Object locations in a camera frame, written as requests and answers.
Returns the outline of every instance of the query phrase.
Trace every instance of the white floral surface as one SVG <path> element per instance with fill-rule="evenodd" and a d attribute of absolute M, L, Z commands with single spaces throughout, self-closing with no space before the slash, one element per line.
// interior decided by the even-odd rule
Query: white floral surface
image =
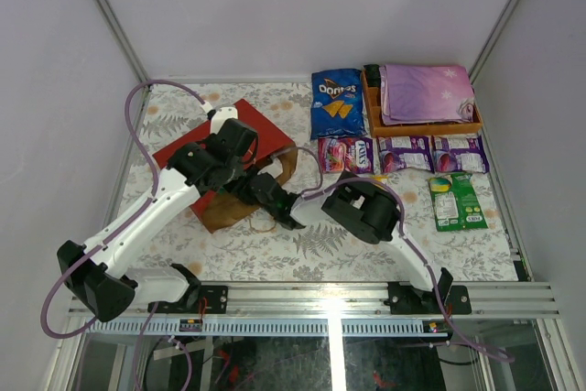
<path fill-rule="evenodd" d="M 204 84 L 191 86 L 214 105 L 245 98 L 293 138 L 316 150 L 309 141 L 310 84 Z M 183 91 L 158 86 L 151 93 L 140 138 L 153 154 L 204 121 L 194 99 Z M 150 188 L 145 160 L 135 149 L 121 211 Z M 489 229 L 438 233 L 433 220 L 425 171 L 406 169 L 388 183 L 406 205 L 407 227 L 426 250 L 457 280 L 516 280 L 503 225 L 489 179 L 475 175 L 472 183 Z M 297 171 L 286 185 L 302 190 L 318 178 L 313 159 L 299 152 Z M 326 183 L 336 175 L 326 175 Z M 147 246 L 139 267 L 181 263 L 203 280 L 267 281 L 393 281 L 405 277 L 383 245 L 364 244 L 334 222 L 287 231 L 259 210 L 235 226 L 210 234 L 191 210 L 173 219 Z"/>

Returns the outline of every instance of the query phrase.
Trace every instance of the folded pink towel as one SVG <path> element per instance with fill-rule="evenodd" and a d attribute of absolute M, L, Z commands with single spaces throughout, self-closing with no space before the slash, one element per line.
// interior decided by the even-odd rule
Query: folded pink towel
<path fill-rule="evenodd" d="M 474 91 L 462 66 L 380 67 L 385 125 L 470 122 Z"/>

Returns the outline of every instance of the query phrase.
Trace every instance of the blue snack bag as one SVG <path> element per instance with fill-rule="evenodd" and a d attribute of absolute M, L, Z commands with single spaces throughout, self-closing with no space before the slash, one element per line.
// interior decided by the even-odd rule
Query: blue snack bag
<path fill-rule="evenodd" d="M 363 136 L 363 86 L 357 69 L 335 69 L 311 75 L 311 139 Z"/>

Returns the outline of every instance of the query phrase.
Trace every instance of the orange tray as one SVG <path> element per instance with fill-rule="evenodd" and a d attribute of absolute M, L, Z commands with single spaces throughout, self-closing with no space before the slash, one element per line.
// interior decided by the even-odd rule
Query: orange tray
<path fill-rule="evenodd" d="M 457 135 L 478 133 L 483 128 L 483 119 L 474 106 L 472 121 L 470 123 L 425 123 L 425 124 L 400 124 L 384 125 L 381 116 L 381 90 L 378 87 L 370 87 L 366 82 L 366 74 L 362 73 L 364 105 L 370 124 L 372 137 L 392 136 L 431 136 L 431 135 Z"/>

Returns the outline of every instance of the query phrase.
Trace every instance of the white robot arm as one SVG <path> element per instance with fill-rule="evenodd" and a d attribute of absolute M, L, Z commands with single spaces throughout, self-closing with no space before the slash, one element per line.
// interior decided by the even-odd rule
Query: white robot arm
<path fill-rule="evenodd" d="M 172 304 L 175 310 L 193 310 L 201 282 L 186 267 L 129 267 L 173 217 L 206 191 L 219 188 L 225 188 L 240 201 L 262 206 L 288 229 L 332 218 L 360 240 L 386 245 L 407 272 L 414 289 L 434 289 L 430 271 L 436 280 L 447 271 L 433 263 L 403 228 L 397 201 L 391 194 L 372 182 L 353 182 L 360 179 L 352 173 L 342 173 L 338 185 L 306 197 L 284 191 L 273 176 L 256 166 L 244 171 L 243 157 L 258 138 L 255 130 L 236 116 L 235 109 L 218 111 L 218 117 L 212 118 L 210 136 L 178 149 L 160 171 L 154 194 L 146 192 L 83 245 L 68 241 L 60 248 L 62 273 L 93 252 L 65 284 L 97 319 L 109 321 L 128 307 L 156 301 Z M 449 289 L 450 283 L 441 284 Z M 447 292 L 441 294 L 443 298 L 446 295 Z"/>

